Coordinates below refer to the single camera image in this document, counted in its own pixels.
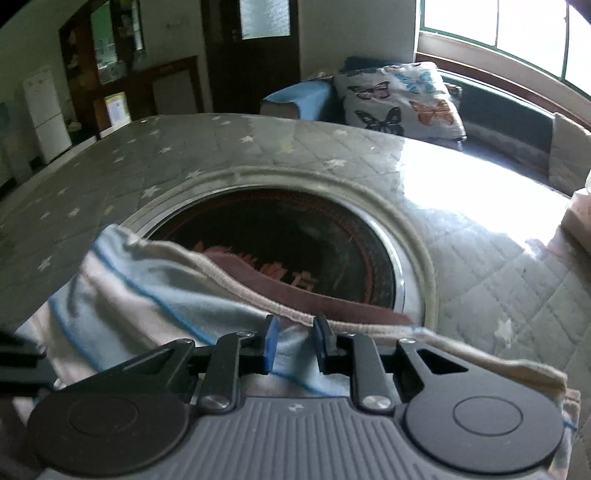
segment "towel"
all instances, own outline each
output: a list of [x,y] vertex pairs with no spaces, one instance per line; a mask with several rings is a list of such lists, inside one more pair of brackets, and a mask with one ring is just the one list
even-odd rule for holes
[[[283,317],[275,363],[267,376],[242,379],[245,394],[349,395],[346,376],[318,370],[312,314],[264,297],[205,254],[147,241],[115,225],[99,235],[79,272],[17,333],[47,347],[67,385],[178,338],[205,346],[237,330],[257,331],[268,313]],[[399,338],[415,338],[545,394],[563,411],[564,438],[551,473],[566,478],[580,399],[567,389],[564,373],[526,360],[501,360],[414,325],[354,321],[329,319],[335,332],[365,333],[392,346]]]

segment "wall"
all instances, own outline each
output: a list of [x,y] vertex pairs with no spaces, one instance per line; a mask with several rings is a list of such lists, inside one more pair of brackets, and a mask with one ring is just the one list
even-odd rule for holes
[[197,55],[203,106],[212,111],[199,0],[140,0],[145,59],[137,69]]
[[361,55],[414,61],[419,0],[299,0],[302,78]]
[[12,173],[2,158],[2,153],[0,153],[0,186],[4,185],[8,180],[10,180],[11,177]]
[[66,73],[61,59],[59,28],[85,0],[35,0],[0,29],[0,103],[11,118],[5,147],[12,163],[26,163],[40,154],[28,113],[22,81],[51,66],[64,117],[72,117]]

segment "refrigerator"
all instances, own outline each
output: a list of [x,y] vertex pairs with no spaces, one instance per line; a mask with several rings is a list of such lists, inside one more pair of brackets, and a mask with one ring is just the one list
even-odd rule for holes
[[41,69],[25,80],[23,85],[41,156],[44,163],[48,164],[72,146],[57,99],[51,69]]

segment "wooden cabinet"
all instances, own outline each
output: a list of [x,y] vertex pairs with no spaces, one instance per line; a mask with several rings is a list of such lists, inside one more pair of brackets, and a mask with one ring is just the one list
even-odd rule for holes
[[[102,39],[95,38],[99,35],[98,21],[103,27],[100,35],[112,33],[109,39],[112,38],[115,48],[113,52],[112,45],[105,46],[110,48],[108,55],[103,55]],[[60,29],[61,52],[74,111],[77,120],[89,132],[99,134],[112,126],[105,98],[117,93],[125,94],[132,120],[156,115],[153,82],[184,70],[191,78],[197,111],[203,111],[197,57],[134,71],[138,48],[144,45],[141,29],[137,27],[139,21],[138,0],[91,0]],[[112,79],[106,69],[122,74]]]

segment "circular disc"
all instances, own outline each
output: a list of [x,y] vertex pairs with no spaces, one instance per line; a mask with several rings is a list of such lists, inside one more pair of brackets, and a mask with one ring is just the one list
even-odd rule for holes
[[189,423],[173,394],[56,393],[42,401],[27,428],[38,455],[73,475],[123,475],[170,452]]
[[513,382],[474,388],[459,377],[442,376],[408,405],[405,426],[423,452],[463,472],[507,475],[556,451],[564,426],[550,400]]

